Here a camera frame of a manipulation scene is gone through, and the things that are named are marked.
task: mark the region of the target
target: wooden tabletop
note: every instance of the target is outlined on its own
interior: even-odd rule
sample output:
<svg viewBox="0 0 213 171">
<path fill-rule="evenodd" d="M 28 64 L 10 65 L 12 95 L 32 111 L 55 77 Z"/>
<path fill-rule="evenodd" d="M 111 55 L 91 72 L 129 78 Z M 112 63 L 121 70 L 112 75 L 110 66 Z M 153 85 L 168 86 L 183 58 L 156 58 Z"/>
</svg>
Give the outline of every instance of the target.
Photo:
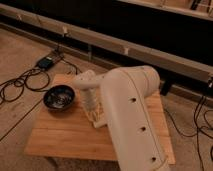
<svg viewBox="0 0 213 171">
<path fill-rule="evenodd" d="M 71 86 L 70 75 L 56 75 L 53 85 Z M 93 128 L 81 107 L 79 92 L 72 106 L 63 112 L 50 112 L 45 106 L 38 113 L 25 153 L 36 156 L 94 160 L 117 160 L 107 127 Z M 172 144 L 158 92 L 146 99 L 168 162 L 175 163 Z"/>
</svg>

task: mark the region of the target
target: bowl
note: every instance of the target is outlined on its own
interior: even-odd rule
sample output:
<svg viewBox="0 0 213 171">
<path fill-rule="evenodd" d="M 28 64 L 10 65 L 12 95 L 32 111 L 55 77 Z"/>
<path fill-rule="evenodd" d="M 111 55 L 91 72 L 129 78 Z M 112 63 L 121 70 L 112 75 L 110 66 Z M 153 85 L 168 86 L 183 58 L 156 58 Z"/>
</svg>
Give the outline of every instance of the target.
<svg viewBox="0 0 213 171">
<path fill-rule="evenodd" d="M 74 90 L 67 85 L 57 85 L 50 88 L 44 95 L 43 102 L 50 110 L 65 110 L 75 98 Z"/>
</svg>

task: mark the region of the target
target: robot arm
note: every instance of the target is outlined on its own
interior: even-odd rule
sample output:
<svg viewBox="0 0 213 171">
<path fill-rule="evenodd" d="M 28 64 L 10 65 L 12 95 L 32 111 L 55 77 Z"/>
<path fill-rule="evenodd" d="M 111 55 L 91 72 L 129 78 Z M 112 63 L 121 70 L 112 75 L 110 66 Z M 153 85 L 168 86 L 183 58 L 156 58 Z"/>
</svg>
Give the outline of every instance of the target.
<svg viewBox="0 0 213 171">
<path fill-rule="evenodd" d="M 157 72 L 143 66 L 117 68 L 101 76 L 89 73 L 77 76 L 73 84 L 84 93 L 100 86 L 101 104 L 121 170 L 169 171 L 144 101 L 159 86 Z M 84 97 L 91 100 L 91 94 Z"/>
</svg>

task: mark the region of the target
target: black cable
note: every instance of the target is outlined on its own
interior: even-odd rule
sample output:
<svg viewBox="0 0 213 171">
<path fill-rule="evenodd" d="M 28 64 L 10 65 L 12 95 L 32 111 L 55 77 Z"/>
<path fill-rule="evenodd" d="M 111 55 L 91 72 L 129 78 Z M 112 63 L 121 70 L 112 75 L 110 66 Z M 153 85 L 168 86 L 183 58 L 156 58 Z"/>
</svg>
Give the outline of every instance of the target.
<svg viewBox="0 0 213 171">
<path fill-rule="evenodd" d="M 172 115 L 170 114 L 170 112 L 169 112 L 167 109 L 164 109 L 164 111 L 166 111 L 166 113 L 167 113 L 168 116 L 170 117 L 170 119 L 171 119 L 171 121 L 172 121 L 172 123 L 173 123 L 173 125 L 174 125 L 174 127 L 175 127 L 175 129 L 176 129 L 176 131 L 177 131 L 180 135 L 182 135 L 182 136 L 184 136 L 184 137 L 187 137 L 187 138 L 192 138 L 192 137 L 196 136 L 197 153 L 198 153 L 198 157 L 199 157 L 199 160 L 200 160 L 200 167 L 201 167 L 201 170 L 202 170 L 202 171 L 204 171 L 205 169 L 204 169 L 203 159 L 202 159 L 202 156 L 201 156 L 201 153 L 200 153 L 199 134 L 201 133 L 201 134 L 207 136 L 208 138 L 213 139 L 213 136 L 209 135 L 208 133 L 206 133 L 206 132 L 204 131 L 204 129 L 206 129 L 206 130 L 211 130 L 211 131 L 213 130 L 213 129 L 212 129 L 212 125 L 210 124 L 210 122 L 209 122 L 209 121 L 207 120 L 207 118 L 206 118 L 207 113 L 208 113 L 208 112 L 211 112 L 211 111 L 213 111 L 213 110 L 207 110 L 207 111 L 205 111 L 205 112 L 203 113 L 203 118 L 204 118 L 204 121 L 205 121 L 205 123 L 206 123 L 207 126 L 206 126 L 206 125 L 199 126 L 199 124 L 198 124 L 198 120 L 199 120 L 199 117 L 200 117 L 200 114 L 201 114 L 201 110 L 202 110 L 202 108 L 203 108 L 205 102 L 206 102 L 206 96 L 205 96 L 205 93 L 204 93 L 204 94 L 201 96 L 199 102 L 197 103 L 196 108 L 195 108 L 194 113 L 193 113 L 194 124 L 195 124 L 195 126 L 196 126 L 196 133 L 194 133 L 194 134 L 192 134 L 192 135 L 186 135 L 186 134 L 184 134 L 183 132 L 181 132 L 181 131 L 178 129 L 178 127 L 177 127 L 177 125 L 176 125 L 176 123 L 175 123 L 175 121 L 174 121 L 174 118 L 172 117 Z M 211 159 L 212 159 L 212 148 L 211 148 L 211 150 L 210 150 L 210 156 L 211 156 Z"/>
<path fill-rule="evenodd" d="M 66 64 L 70 65 L 72 68 L 74 68 L 74 74 L 77 75 L 78 73 L 82 73 L 82 71 L 75 65 L 75 64 L 72 64 L 71 62 L 65 60 L 65 59 L 61 59 L 62 61 L 64 61 Z"/>
<path fill-rule="evenodd" d="M 41 102 L 42 102 L 43 98 L 41 100 L 39 100 L 27 113 L 24 114 L 24 116 L 22 116 L 1 138 L 0 138 L 0 142 L 14 129 L 16 128 L 16 126 L 24 119 L 26 118 L 30 112 L 32 112 Z"/>
<path fill-rule="evenodd" d="M 211 159 L 212 159 L 212 162 L 213 162 L 213 146 L 211 147 L 211 150 L 210 150 L 210 156 L 211 156 Z"/>
<path fill-rule="evenodd" d="M 198 157 L 199 157 L 199 160 L 200 160 L 200 168 L 201 168 L 202 171 L 204 171 L 203 159 L 202 159 L 202 156 L 200 154 L 200 142 L 199 142 L 199 130 L 198 129 L 197 129 L 196 140 L 197 140 L 197 153 L 198 153 Z"/>
<path fill-rule="evenodd" d="M 213 125 L 211 125 L 211 124 L 209 123 L 209 121 L 207 120 L 207 118 L 206 118 L 206 115 L 207 115 L 209 112 L 213 112 L 213 110 L 207 110 L 207 111 L 205 111 L 204 114 L 203 114 L 203 118 L 204 118 L 204 121 L 206 122 L 206 124 L 209 126 L 209 128 L 213 129 Z"/>
<path fill-rule="evenodd" d="M 197 133 L 193 133 L 193 134 L 191 134 L 191 135 L 186 135 L 185 133 L 183 133 L 182 131 L 180 131 L 180 129 L 177 127 L 177 124 L 175 123 L 174 118 L 172 117 L 172 115 L 170 114 L 170 112 L 169 112 L 167 109 L 164 109 L 164 111 L 168 114 L 168 116 L 170 117 L 170 119 L 171 119 L 171 121 L 172 121 L 172 123 L 173 123 L 173 125 L 174 125 L 174 127 L 175 127 L 175 129 L 176 129 L 176 131 L 177 131 L 180 135 L 182 135 L 182 136 L 184 136 L 184 137 L 194 137 L 194 136 L 197 135 Z"/>
<path fill-rule="evenodd" d="M 44 75 L 46 77 L 46 83 L 42 87 L 33 88 L 29 85 L 29 79 L 38 75 Z M 14 102 L 19 99 L 24 93 L 25 88 L 34 92 L 44 92 L 47 91 L 45 88 L 50 84 L 50 77 L 48 73 L 39 68 L 33 68 L 25 71 L 17 78 L 13 78 L 11 80 L 5 81 L 0 84 L 0 105 L 4 102 Z M 13 98 L 9 99 L 6 93 L 9 87 L 15 87 L 16 89 L 21 89 L 20 92 Z"/>
</svg>

